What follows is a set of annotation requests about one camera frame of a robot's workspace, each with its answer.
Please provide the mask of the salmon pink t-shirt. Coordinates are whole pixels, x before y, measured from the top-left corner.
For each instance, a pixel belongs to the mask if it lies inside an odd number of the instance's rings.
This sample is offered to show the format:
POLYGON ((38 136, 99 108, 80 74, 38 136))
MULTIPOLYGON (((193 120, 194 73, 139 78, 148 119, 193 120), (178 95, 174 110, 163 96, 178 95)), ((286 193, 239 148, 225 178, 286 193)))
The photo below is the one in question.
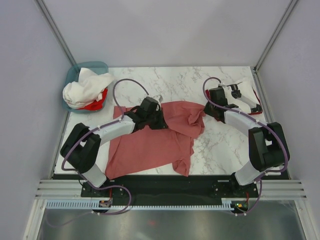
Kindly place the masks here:
POLYGON ((161 105, 167 129, 146 126, 137 132, 110 141, 105 175, 115 179, 164 165, 187 177, 190 173, 194 141, 205 129, 204 106, 189 101, 161 105))

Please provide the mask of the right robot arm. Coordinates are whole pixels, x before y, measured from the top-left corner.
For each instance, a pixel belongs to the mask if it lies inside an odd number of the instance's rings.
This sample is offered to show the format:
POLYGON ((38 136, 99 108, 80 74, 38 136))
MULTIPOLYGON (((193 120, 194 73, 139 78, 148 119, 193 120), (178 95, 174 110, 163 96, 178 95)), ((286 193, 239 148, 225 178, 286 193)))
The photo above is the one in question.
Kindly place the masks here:
POLYGON ((281 173, 288 167, 290 153, 282 126, 278 122, 264 123, 229 104, 224 89, 219 86, 204 91, 207 103, 204 112, 218 122, 230 125, 248 138, 248 162, 231 175, 229 191, 235 197, 247 191, 247 185, 268 173, 281 173))

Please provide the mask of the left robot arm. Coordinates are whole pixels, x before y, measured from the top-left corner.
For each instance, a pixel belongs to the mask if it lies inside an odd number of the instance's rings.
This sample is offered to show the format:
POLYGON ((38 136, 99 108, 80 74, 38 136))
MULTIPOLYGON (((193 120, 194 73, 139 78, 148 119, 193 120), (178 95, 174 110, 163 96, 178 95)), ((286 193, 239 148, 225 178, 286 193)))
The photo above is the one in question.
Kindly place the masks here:
POLYGON ((65 143, 60 155, 64 158, 61 168, 68 162, 86 181, 92 184, 92 191, 99 197, 106 196, 110 185, 106 175, 96 164, 99 149, 105 143, 118 137, 129 135, 148 126, 152 130, 167 129, 161 102, 163 97, 146 96, 142 103, 123 113, 122 116, 92 130, 83 123, 76 124, 65 143))

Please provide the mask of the folded white printed t-shirt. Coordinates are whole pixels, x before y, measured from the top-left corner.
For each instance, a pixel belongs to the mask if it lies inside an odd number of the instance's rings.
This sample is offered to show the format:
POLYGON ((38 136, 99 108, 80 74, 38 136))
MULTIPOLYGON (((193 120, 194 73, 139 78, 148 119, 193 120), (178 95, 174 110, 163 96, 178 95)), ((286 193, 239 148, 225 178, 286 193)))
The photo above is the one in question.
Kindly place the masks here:
POLYGON ((251 108, 255 108, 259 103, 253 92, 252 82, 248 77, 244 77, 235 83, 222 87, 229 105, 234 104, 246 114, 251 113, 251 108))

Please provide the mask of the folded red t-shirt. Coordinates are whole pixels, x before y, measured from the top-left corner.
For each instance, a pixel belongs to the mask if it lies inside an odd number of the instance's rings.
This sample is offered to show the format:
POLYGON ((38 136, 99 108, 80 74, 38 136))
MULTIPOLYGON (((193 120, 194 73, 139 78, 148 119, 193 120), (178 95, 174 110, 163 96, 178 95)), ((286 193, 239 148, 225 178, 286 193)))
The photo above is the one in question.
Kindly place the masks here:
POLYGON ((249 113, 249 115, 259 115, 263 113, 263 108, 257 92, 254 89, 253 89, 253 92, 258 103, 256 104, 256 107, 251 108, 251 113, 249 113))

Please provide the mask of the crumpled red t-shirt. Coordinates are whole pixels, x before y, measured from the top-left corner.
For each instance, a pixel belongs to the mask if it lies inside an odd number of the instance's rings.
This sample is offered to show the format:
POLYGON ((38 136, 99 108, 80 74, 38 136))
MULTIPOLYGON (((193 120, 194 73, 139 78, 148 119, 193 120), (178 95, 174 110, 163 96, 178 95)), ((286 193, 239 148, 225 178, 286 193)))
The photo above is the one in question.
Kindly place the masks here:
POLYGON ((106 87, 102 92, 102 99, 94 100, 92 103, 86 105, 85 107, 81 108, 82 110, 87 111, 98 111, 104 107, 105 100, 107 98, 108 88, 106 87))

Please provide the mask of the crumpled white t-shirt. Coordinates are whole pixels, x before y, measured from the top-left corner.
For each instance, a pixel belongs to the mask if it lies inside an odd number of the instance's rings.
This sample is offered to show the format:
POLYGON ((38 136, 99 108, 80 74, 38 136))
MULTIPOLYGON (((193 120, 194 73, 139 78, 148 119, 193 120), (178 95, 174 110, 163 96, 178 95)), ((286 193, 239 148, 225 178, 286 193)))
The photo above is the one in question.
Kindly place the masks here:
POLYGON ((62 98, 72 110, 83 110, 83 107, 93 101, 101 100, 103 90, 105 88, 108 89, 108 86, 115 79, 110 73, 97 74, 88 68, 82 67, 77 81, 72 81, 64 87, 62 98))

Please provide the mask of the teal plastic basket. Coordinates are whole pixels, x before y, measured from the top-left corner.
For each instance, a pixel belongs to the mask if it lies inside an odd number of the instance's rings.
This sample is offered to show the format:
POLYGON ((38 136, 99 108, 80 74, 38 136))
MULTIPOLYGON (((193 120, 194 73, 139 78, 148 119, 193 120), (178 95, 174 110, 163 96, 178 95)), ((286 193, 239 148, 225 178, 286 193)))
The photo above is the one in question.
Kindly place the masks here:
POLYGON ((102 61, 82 62, 72 66, 62 90, 62 107, 79 114, 100 111, 106 101, 108 86, 114 81, 102 61))

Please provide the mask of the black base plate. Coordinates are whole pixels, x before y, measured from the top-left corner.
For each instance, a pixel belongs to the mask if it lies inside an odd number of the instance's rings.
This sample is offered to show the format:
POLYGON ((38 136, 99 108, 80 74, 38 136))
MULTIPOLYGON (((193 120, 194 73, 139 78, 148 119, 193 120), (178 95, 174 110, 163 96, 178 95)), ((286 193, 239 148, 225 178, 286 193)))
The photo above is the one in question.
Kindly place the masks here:
POLYGON ((83 184, 82 197, 112 197, 117 204, 217 204, 223 198, 250 199, 256 185, 234 184, 228 175, 127 175, 107 180, 100 190, 83 184))

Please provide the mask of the aluminium front rail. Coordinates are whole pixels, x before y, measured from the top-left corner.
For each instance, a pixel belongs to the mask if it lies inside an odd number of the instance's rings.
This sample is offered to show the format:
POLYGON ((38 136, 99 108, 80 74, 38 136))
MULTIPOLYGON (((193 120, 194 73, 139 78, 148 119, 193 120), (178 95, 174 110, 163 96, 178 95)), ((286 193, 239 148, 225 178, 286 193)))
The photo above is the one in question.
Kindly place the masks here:
MULTIPOLYGON (((49 179, 41 180, 35 194, 36 199, 66 199, 78 200, 81 198, 83 187, 78 180, 49 179)), ((305 200, 307 198, 303 184, 299 180, 263 180, 253 187, 249 194, 255 200, 257 194, 264 201, 275 200, 305 200)))

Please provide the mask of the right aluminium frame post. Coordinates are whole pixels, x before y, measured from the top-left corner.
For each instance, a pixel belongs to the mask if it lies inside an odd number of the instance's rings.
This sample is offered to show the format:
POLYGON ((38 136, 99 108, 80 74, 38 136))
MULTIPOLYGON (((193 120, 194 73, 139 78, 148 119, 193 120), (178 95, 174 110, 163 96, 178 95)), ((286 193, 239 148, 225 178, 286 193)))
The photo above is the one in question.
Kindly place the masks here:
POLYGON ((278 37, 280 36, 283 28, 285 27, 286 23, 288 22, 289 18, 291 17, 293 11, 295 10, 299 0, 290 0, 284 13, 282 14, 279 22, 277 23, 271 37, 269 38, 262 54, 260 55, 257 63, 254 65, 253 70, 257 73, 261 66, 263 65, 266 57, 268 56, 269 52, 271 51, 273 45, 276 43, 278 37))

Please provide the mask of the aluminium frame post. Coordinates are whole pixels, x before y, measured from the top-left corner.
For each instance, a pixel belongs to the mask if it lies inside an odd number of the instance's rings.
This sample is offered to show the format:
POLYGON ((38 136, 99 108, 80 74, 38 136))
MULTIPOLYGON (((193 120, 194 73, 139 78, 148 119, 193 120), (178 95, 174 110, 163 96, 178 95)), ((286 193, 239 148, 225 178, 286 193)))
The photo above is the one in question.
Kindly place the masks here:
POLYGON ((44 0, 35 0, 34 1, 37 7, 39 8, 41 14, 43 15, 46 23, 48 24, 51 32, 53 33, 54 37, 56 38, 60 48, 62 49, 65 57, 69 61, 71 65, 76 65, 77 61, 75 60, 67 42, 65 41, 58 25, 56 24, 48 6, 46 5, 44 0))
POLYGON ((282 14, 279 22, 277 23, 271 37, 269 38, 262 54, 260 55, 257 63, 254 65, 253 70, 257 73, 261 66, 263 65, 266 57, 268 56, 269 52, 271 51, 273 45, 276 43, 278 37, 280 36, 283 28, 285 27, 286 23, 288 22, 289 18, 291 17, 293 11, 295 10, 299 0, 290 0, 284 13, 282 14))

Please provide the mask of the left aluminium frame post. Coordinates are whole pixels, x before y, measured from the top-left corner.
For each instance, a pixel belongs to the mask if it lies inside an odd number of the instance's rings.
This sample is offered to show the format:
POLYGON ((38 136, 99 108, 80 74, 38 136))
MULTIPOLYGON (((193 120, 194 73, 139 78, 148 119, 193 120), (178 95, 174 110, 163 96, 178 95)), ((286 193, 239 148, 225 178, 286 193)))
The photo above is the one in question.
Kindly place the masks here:
POLYGON ((44 0, 35 0, 34 1, 37 7, 39 8, 41 14, 43 15, 46 23, 48 24, 51 32, 53 33, 54 37, 56 38, 60 48, 62 49, 65 57, 69 61, 71 65, 76 65, 77 61, 75 60, 67 42, 65 41, 58 25, 56 24, 48 6, 46 5, 44 0))

